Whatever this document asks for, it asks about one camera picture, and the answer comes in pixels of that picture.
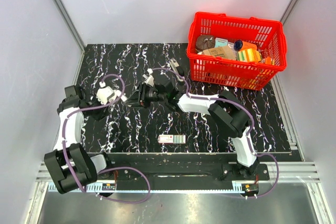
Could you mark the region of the brown cardboard box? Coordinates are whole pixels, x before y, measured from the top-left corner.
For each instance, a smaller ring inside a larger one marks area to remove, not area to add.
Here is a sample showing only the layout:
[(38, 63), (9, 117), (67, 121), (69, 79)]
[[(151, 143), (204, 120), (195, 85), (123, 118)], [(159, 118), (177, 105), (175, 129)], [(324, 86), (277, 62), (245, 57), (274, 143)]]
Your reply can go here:
[(202, 54), (206, 56), (219, 57), (228, 60), (237, 60), (236, 51), (231, 49), (229, 46), (205, 49), (202, 51)]

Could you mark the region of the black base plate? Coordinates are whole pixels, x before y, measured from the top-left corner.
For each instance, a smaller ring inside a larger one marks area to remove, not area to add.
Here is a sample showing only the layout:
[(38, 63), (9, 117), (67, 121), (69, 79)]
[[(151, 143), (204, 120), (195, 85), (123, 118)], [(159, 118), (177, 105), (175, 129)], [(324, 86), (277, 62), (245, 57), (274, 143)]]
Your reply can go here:
[(152, 176), (204, 175), (218, 179), (258, 180), (270, 179), (266, 164), (259, 161), (244, 168), (230, 153), (108, 153), (115, 167), (126, 166)]

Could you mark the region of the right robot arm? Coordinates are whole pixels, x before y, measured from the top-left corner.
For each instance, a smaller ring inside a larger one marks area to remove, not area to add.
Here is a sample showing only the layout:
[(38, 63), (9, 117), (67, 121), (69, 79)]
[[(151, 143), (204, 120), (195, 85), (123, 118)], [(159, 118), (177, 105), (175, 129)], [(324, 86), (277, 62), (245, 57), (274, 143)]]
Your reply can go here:
[(258, 173), (259, 160), (250, 139), (254, 127), (253, 116), (229, 91), (216, 95), (195, 95), (181, 92), (170, 80), (156, 83), (152, 76), (138, 85), (125, 104), (134, 108), (148, 108), (153, 102), (162, 102), (170, 110), (210, 115), (217, 126), (230, 137), (236, 154), (236, 172), (245, 180)]

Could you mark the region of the staple box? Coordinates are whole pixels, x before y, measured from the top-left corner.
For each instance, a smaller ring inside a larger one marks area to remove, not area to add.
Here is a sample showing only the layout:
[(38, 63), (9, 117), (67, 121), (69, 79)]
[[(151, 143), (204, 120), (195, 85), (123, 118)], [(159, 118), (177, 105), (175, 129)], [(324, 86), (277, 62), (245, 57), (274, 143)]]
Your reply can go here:
[(160, 144), (185, 144), (185, 135), (159, 135), (158, 142)]

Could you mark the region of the red plastic basket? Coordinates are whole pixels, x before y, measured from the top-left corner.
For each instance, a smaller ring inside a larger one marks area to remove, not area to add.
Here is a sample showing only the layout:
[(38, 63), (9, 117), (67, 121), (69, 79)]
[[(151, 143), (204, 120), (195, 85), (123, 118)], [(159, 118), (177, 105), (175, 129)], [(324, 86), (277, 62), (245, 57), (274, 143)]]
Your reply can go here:
[(188, 34), (191, 79), (260, 90), (287, 66), (279, 21), (197, 12)]

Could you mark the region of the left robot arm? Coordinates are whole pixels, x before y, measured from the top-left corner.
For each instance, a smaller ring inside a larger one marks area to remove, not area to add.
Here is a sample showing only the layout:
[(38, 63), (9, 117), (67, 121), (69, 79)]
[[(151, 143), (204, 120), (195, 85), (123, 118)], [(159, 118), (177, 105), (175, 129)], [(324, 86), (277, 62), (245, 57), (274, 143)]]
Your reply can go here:
[(114, 168), (105, 154), (90, 157), (81, 145), (81, 128), (86, 116), (101, 120), (107, 116), (105, 106), (116, 98), (113, 89), (105, 84), (93, 98), (86, 96), (81, 86), (65, 88), (65, 98), (57, 113), (60, 129), (52, 152), (45, 154), (44, 162), (60, 194), (80, 189), (101, 179), (112, 177)]

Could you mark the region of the orange bottle blue cap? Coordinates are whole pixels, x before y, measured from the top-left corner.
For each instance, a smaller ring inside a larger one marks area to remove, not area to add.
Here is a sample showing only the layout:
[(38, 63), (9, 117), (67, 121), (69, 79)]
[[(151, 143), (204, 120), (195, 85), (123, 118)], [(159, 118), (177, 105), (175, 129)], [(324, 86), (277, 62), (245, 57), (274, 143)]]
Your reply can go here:
[(250, 42), (246, 42), (243, 40), (236, 40), (234, 42), (234, 50), (235, 51), (241, 51), (241, 50), (245, 50), (245, 49), (254, 49), (257, 50), (258, 47), (256, 44), (250, 43)]

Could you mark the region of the green yellow box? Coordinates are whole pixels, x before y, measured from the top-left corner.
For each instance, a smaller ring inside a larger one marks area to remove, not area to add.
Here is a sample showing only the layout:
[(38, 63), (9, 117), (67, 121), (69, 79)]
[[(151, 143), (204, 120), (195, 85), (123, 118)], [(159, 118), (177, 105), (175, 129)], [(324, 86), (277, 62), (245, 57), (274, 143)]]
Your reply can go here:
[(262, 56), (256, 49), (244, 49), (237, 53), (237, 60), (243, 62), (261, 62)]

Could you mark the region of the brown round package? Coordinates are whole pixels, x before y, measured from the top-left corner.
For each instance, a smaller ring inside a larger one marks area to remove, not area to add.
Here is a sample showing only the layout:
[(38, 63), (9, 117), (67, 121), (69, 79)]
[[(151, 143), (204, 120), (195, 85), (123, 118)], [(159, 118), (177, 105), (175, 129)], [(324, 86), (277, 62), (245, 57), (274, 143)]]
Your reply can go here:
[(211, 49), (215, 47), (215, 37), (211, 35), (200, 35), (198, 36), (195, 44), (195, 48), (198, 51), (203, 51), (206, 49)]

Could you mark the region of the white black stapler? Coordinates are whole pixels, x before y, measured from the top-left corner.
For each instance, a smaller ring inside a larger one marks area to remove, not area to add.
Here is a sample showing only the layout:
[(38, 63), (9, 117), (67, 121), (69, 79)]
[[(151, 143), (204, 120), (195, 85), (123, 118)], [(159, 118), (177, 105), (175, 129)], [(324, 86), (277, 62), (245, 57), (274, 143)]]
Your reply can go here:
[(177, 79), (179, 82), (184, 82), (184, 70), (183, 68), (179, 65), (179, 63), (176, 61), (176, 59), (171, 58), (170, 59), (170, 67), (172, 70), (178, 74)]

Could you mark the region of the teal white card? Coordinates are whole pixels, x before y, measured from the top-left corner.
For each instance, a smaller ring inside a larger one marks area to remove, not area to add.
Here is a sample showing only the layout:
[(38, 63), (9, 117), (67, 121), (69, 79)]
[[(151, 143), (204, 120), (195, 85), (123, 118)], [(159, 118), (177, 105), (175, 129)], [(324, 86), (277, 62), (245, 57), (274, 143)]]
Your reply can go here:
[(215, 38), (215, 48), (217, 47), (224, 47), (228, 45), (228, 40), (227, 39), (223, 39), (223, 38)]

